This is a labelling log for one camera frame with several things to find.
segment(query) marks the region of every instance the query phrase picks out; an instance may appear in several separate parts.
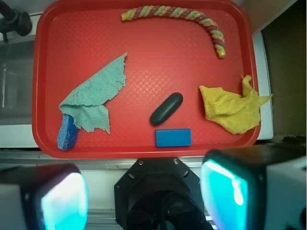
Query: red tray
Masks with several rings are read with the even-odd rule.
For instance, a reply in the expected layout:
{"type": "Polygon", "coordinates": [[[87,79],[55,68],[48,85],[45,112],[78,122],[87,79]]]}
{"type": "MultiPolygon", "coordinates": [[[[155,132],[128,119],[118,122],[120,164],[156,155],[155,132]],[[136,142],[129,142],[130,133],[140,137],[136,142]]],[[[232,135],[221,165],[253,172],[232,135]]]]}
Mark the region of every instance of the red tray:
{"type": "Polygon", "coordinates": [[[227,0],[61,0],[41,16],[36,33],[33,134],[42,151],[56,158],[148,158],[199,156],[212,148],[252,145],[260,127],[232,135],[205,119],[200,85],[242,93],[242,76],[252,75],[258,91],[251,30],[246,15],[227,0]],[[224,33],[226,57],[196,22],[141,18],[122,22],[130,8],[169,5],[204,12],[224,33]],[[111,135],[79,131],[74,148],[61,151],[59,104],[78,85],[124,53],[127,86],[106,103],[111,135]],[[162,125],[152,112],[172,93],[184,101],[162,125]],[[156,129],[190,128],[192,146],[157,148],[156,129]]]}

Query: crumpled cloth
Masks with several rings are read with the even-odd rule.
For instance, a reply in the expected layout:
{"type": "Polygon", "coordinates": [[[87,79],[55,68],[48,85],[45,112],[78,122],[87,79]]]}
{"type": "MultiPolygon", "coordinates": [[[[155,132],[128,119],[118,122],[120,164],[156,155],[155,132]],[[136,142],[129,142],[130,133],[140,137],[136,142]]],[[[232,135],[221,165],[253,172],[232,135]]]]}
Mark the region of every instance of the crumpled cloth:
{"type": "Polygon", "coordinates": [[[244,134],[258,126],[261,120],[260,107],[272,95],[258,96],[249,84],[250,80],[249,75],[242,80],[243,96],[222,88],[200,86],[206,119],[220,124],[232,134],[244,134]]]}
{"type": "Polygon", "coordinates": [[[93,132],[95,128],[110,131],[109,111],[103,105],[126,85],[125,57],[118,57],[74,89],[59,105],[63,114],[71,115],[77,128],[93,132]]]}

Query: black oval object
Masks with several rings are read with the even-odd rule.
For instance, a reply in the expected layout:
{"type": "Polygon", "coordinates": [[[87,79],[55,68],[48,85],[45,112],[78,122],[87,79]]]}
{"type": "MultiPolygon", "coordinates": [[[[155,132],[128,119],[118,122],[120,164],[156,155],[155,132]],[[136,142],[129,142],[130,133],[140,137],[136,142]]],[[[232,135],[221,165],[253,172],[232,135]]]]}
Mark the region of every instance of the black oval object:
{"type": "Polygon", "coordinates": [[[151,115],[150,123],[158,126],[166,121],[182,104],[183,96],[179,92],[171,94],[151,115]]]}

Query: braided rope toy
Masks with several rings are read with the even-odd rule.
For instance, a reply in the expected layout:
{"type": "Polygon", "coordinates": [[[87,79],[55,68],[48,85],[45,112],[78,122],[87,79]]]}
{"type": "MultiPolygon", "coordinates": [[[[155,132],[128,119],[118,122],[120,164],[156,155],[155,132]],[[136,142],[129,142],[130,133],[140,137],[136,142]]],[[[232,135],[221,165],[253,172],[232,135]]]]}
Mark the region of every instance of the braided rope toy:
{"type": "Polygon", "coordinates": [[[204,26],[207,31],[211,34],[214,41],[214,47],[219,58],[224,58],[226,56],[224,48],[224,35],[219,30],[217,24],[210,18],[208,18],[204,13],[189,10],[187,8],[181,7],[170,7],[170,6],[141,6],[139,8],[133,8],[126,13],[121,15],[122,21],[132,21],[141,17],[151,17],[151,16],[164,16],[172,18],[184,18],[187,20],[193,20],[204,26]]]}

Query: black mount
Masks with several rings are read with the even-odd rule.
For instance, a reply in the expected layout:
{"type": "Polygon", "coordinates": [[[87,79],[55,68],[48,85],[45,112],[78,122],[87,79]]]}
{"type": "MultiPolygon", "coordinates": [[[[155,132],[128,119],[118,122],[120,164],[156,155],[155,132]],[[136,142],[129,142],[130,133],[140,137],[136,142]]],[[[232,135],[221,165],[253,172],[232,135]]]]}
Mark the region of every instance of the black mount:
{"type": "Polygon", "coordinates": [[[212,230],[199,182],[178,158],[138,159],[114,185],[116,222],[124,230],[212,230]]]}
{"type": "Polygon", "coordinates": [[[28,13],[12,10],[4,1],[0,0],[0,33],[3,34],[3,41],[8,42],[7,32],[16,31],[20,36],[28,35],[32,30],[32,23],[28,13]]]}

